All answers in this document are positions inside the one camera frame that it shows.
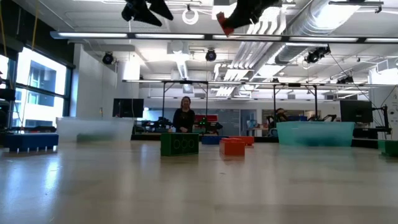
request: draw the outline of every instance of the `white ceiling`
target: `white ceiling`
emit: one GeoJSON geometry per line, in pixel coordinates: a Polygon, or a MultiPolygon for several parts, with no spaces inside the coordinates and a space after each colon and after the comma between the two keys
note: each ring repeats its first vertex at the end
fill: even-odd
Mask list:
{"type": "MultiPolygon", "coordinates": [[[[34,12],[35,4],[32,0],[14,0],[23,8],[30,12],[34,12]]],[[[73,1],[73,0],[40,0],[44,5],[40,5],[39,17],[50,26],[57,30],[90,31],[90,32],[174,32],[174,33],[219,33],[222,30],[219,24],[211,20],[211,16],[200,14],[199,21],[194,25],[188,25],[182,21],[181,8],[184,6],[170,6],[174,15],[173,21],[167,21],[161,17],[162,27],[154,27],[141,22],[131,22],[130,24],[121,18],[123,4],[103,4],[101,2],[73,1]]],[[[296,0],[295,8],[289,9],[287,19],[292,19],[294,14],[308,3],[309,0],[296,0]]],[[[212,0],[202,1],[202,10],[210,10],[213,4],[212,0]]],[[[360,11],[374,10],[375,7],[362,7],[360,11]]],[[[397,0],[384,0],[384,11],[398,13],[397,0]]],[[[398,35],[398,14],[389,14],[381,12],[375,14],[373,12],[356,12],[345,24],[340,26],[332,33],[333,35],[378,35],[378,36],[396,36],[398,35]]],[[[237,30],[237,33],[243,33],[245,29],[237,30]]],[[[143,66],[141,73],[150,75],[151,73],[170,73],[171,70],[177,69],[175,62],[161,60],[165,58],[167,50],[167,42],[164,40],[92,40],[91,44],[94,48],[104,45],[124,44],[134,45],[136,50],[143,57],[144,61],[148,61],[143,66]]],[[[232,60],[239,49],[239,42],[205,42],[205,41],[189,41],[188,45],[194,49],[194,60],[187,62],[189,70],[209,70],[214,69],[215,63],[205,62],[205,50],[208,47],[214,47],[218,52],[218,60],[232,60]]],[[[331,44],[332,54],[343,67],[343,69],[356,67],[354,70],[355,77],[358,81],[366,81],[367,70],[364,69],[371,65],[365,64],[363,61],[375,60],[384,55],[398,56],[398,45],[344,45],[331,44]],[[357,62],[357,56],[361,57],[362,62],[357,62]]],[[[128,58],[128,52],[119,53],[121,60],[128,58]]],[[[301,66],[302,57],[298,59],[298,66],[288,66],[283,72],[285,75],[280,81],[287,82],[302,81],[306,78],[310,80],[321,81],[332,75],[339,74],[341,68],[336,66],[335,61],[331,57],[324,58],[319,64],[310,67],[308,70],[301,66]]]]}

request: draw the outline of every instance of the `floor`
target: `floor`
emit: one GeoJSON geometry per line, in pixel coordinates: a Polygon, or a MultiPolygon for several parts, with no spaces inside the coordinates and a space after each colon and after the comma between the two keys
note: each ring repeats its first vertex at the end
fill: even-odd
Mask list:
{"type": "Polygon", "coordinates": [[[160,157],[160,142],[0,150],[0,223],[397,223],[398,161],[374,149],[256,144],[160,157]]]}

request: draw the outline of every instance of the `ceiling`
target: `ceiling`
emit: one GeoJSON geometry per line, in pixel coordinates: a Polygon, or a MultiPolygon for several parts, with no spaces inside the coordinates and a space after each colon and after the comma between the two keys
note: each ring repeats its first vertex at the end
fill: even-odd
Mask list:
{"type": "MultiPolygon", "coordinates": [[[[32,0],[14,0],[24,9],[34,14],[35,4],[32,0]]],[[[174,15],[173,21],[158,17],[163,23],[162,27],[154,27],[141,22],[126,22],[121,18],[124,4],[104,4],[95,1],[74,0],[40,0],[39,17],[48,25],[60,31],[76,32],[173,32],[173,33],[211,33],[222,34],[223,31],[211,15],[199,13],[199,20],[194,25],[188,25],[182,20],[185,6],[169,6],[174,15]]],[[[295,0],[295,7],[286,10],[287,24],[309,0],[295,0]]],[[[211,13],[213,0],[202,0],[202,6],[192,6],[203,12],[211,13]]],[[[332,35],[398,35],[398,1],[384,0],[383,11],[379,14],[372,12],[376,7],[361,7],[343,25],[339,26],[332,35]]],[[[246,33],[247,27],[236,30],[235,33],[246,33]]],[[[135,46],[135,51],[142,57],[145,64],[141,66],[141,73],[150,78],[151,75],[169,73],[177,69],[177,64],[167,59],[168,40],[91,40],[85,49],[93,55],[104,54],[105,46],[125,45],[135,46]]],[[[230,63],[239,50],[239,42],[206,42],[188,41],[191,51],[191,60],[187,61],[189,70],[213,71],[217,63],[230,63]],[[218,54],[216,62],[206,62],[207,48],[214,48],[218,54]]],[[[383,60],[385,56],[398,57],[398,45],[346,45],[331,44],[332,55],[342,69],[352,68],[356,82],[366,82],[369,67],[374,62],[383,60]]],[[[115,52],[119,60],[127,60],[129,52],[115,52]]],[[[325,82],[331,76],[341,73],[341,68],[335,60],[327,56],[319,63],[307,65],[302,62],[305,54],[297,57],[290,66],[285,67],[278,75],[281,82],[325,82]]]]}

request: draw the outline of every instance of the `green block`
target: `green block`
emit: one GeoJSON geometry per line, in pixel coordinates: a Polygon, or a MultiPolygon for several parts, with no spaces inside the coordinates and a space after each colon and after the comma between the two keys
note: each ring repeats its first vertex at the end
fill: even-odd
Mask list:
{"type": "Polygon", "coordinates": [[[162,133],[160,154],[181,156],[199,153],[199,134],[162,133]]]}
{"type": "Polygon", "coordinates": [[[398,156],[398,141],[379,140],[379,149],[385,156],[398,156]]]}

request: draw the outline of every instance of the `computer monitor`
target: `computer monitor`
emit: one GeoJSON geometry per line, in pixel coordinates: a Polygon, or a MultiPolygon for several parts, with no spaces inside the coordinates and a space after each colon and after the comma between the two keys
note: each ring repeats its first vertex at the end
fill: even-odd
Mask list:
{"type": "Polygon", "coordinates": [[[340,101],[341,121],[372,123],[372,102],[361,100],[340,101]]]}
{"type": "Polygon", "coordinates": [[[119,118],[141,118],[144,99],[114,99],[113,116],[119,118]]]}

